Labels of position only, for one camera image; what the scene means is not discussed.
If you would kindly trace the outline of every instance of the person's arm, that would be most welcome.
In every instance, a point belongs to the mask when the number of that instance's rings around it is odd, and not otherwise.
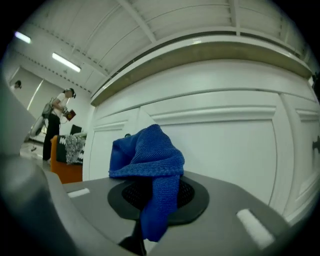
[[[56,98],[53,102],[52,102],[52,106],[57,109],[57,110],[60,110],[61,112],[64,111],[64,108],[62,106],[59,105],[60,103],[60,99]]]

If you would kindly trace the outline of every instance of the patterned fabric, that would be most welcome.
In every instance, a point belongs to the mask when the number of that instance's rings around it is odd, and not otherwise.
[[[84,161],[86,139],[74,135],[62,135],[57,138],[56,161],[68,165],[82,165]]]
[[[168,216],[178,208],[184,163],[182,153],[157,124],[113,142],[110,177],[152,177],[152,199],[140,214],[143,239],[158,242],[166,232]]]

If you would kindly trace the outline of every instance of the blue cloth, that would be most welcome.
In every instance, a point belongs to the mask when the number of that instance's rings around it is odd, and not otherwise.
[[[184,163],[182,153],[157,124],[113,142],[110,177],[152,177],[152,199],[140,214],[143,239],[158,242],[166,232],[168,216],[177,210]]]

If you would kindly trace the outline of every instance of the black pants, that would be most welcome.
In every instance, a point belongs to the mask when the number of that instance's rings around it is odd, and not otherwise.
[[[60,119],[55,114],[50,114],[48,118],[49,124],[46,129],[46,135],[43,143],[42,159],[49,160],[51,157],[51,139],[55,135],[59,135]]]

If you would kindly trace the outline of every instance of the cabinet door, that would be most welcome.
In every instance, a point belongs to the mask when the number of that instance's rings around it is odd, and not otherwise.
[[[87,134],[82,179],[95,180],[109,176],[113,141],[134,134],[138,109],[113,114],[95,120]]]
[[[320,136],[319,104],[292,95],[281,98],[291,123],[294,144],[292,189],[284,215],[295,223],[314,204],[319,191],[320,156],[313,142]]]
[[[186,171],[239,185],[283,212],[293,144],[278,94],[208,92],[142,106],[137,129],[155,123],[183,153]]]

